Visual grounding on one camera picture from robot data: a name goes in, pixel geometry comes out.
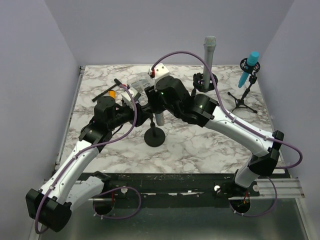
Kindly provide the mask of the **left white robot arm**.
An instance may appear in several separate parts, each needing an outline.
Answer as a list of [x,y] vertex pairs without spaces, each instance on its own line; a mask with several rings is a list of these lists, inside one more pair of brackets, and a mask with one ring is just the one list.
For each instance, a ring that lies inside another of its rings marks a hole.
[[70,190],[87,165],[107,144],[114,143],[113,130],[126,123],[139,127],[152,116],[149,104],[131,102],[119,105],[110,96],[98,99],[94,115],[82,128],[79,139],[67,160],[39,190],[30,189],[26,196],[29,216],[54,232],[61,231],[72,214],[72,203],[67,199]]

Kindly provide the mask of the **glitter handle microphone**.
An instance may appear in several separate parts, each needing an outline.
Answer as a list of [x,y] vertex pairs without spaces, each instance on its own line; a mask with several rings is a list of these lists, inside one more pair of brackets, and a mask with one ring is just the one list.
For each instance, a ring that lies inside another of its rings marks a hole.
[[161,113],[155,113],[154,116],[155,116],[156,124],[157,124],[159,127],[162,127],[162,126],[165,125],[165,117],[164,117],[164,113],[163,113],[163,112],[161,112]]

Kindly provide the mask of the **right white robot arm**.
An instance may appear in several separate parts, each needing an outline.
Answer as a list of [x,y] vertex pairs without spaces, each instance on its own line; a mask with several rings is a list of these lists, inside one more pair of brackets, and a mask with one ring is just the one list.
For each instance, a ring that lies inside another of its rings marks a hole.
[[168,111],[183,122],[217,131],[250,150],[250,159],[230,183],[234,195],[243,195],[259,176],[269,177],[273,173],[280,157],[283,132],[265,131],[234,114],[227,115],[216,100],[205,94],[190,95],[182,81],[172,76],[144,91],[153,113]]

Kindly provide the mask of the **black round-base mic stand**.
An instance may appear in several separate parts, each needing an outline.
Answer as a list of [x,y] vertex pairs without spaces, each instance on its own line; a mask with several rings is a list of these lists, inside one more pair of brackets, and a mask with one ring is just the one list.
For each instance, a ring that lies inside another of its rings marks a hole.
[[153,118],[153,114],[150,113],[150,127],[144,133],[144,141],[148,146],[156,148],[161,146],[165,142],[166,136],[165,132],[161,128],[156,126]]

